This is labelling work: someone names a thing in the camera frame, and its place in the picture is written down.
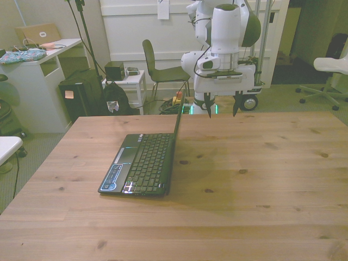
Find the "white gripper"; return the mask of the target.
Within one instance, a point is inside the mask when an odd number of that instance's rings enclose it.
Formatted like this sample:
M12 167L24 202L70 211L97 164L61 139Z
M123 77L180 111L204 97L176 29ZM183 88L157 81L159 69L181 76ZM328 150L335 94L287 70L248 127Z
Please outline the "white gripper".
M196 93L204 93L204 103L206 110L211 117L211 107L215 104L215 96L211 92L232 92L236 91L234 97L233 116L235 116L243 102L243 92L251 90L254 87L255 65L239 65L235 72L241 73L226 76L217 76L216 78L207 78L207 74L215 73L217 70L197 70L200 75L195 75L194 91Z

